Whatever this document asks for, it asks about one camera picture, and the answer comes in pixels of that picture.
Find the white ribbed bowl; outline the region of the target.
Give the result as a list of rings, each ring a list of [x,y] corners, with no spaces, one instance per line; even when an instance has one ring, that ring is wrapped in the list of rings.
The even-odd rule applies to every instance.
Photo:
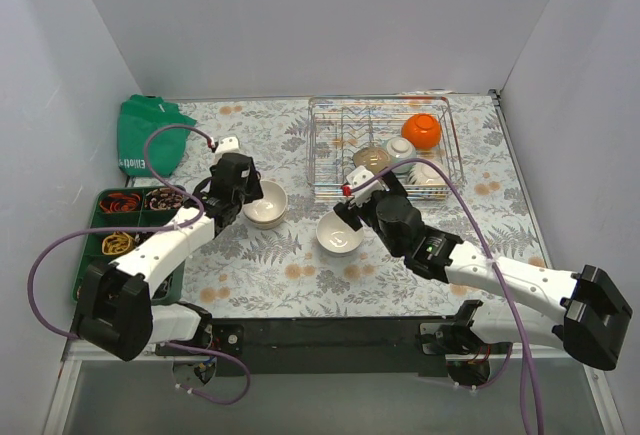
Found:
[[[354,231],[338,215],[330,211],[318,221],[316,239],[329,255],[346,256],[360,247],[364,240],[364,230]]]

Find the beige bowl front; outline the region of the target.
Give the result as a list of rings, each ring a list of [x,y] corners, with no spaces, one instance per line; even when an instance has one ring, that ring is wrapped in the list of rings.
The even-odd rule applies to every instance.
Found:
[[[379,146],[362,148],[353,155],[352,159],[355,167],[363,166],[374,174],[392,164],[389,153]]]

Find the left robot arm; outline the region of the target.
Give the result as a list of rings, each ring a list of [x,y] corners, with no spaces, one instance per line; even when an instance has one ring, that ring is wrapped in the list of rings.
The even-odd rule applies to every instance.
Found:
[[[88,267],[71,324],[74,335],[123,361],[136,358],[149,344],[180,343],[193,355],[211,347],[213,318],[207,310],[184,301],[152,303],[176,268],[231,225],[244,205],[263,196],[249,156],[224,154],[211,173],[195,198],[141,245]]]

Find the white bowl dark leaf pattern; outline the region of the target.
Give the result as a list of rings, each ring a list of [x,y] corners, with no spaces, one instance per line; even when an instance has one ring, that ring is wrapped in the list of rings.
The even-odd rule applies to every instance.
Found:
[[[446,170],[436,161],[434,166],[427,163],[414,163],[408,172],[407,182],[416,186],[445,186],[446,182],[441,173],[446,174]]]

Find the beige bowl orange flower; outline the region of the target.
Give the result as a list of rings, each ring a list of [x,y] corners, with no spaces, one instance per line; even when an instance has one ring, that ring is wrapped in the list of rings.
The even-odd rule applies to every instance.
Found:
[[[285,218],[286,218],[286,214],[283,213],[280,217],[278,217],[276,219],[273,219],[273,220],[268,220],[268,221],[262,222],[262,221],[256,221],[256,220],[253,220],[253,219],[247,217],[247,221],[251,226],[253,226],[253,227],[255,227],[255,228],[259,229],[259,230],[270,230],[270,229],[274,229],[277,226],[281,225],[284,222]]]

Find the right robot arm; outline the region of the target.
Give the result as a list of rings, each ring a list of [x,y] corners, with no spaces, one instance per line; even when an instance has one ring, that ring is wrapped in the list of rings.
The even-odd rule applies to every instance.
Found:
[[[509,314],[477,302],[454,316],[452,338],[464,352],[520,341],[564,350],[593,368],[616,368],[633,310],[609,274],[535,267],[493,257],[459,236],[427,225],[394,173],[354,169],[342,187],[339,218],[354,231],[370,227],[389,253],[426,280],[503,296]]]

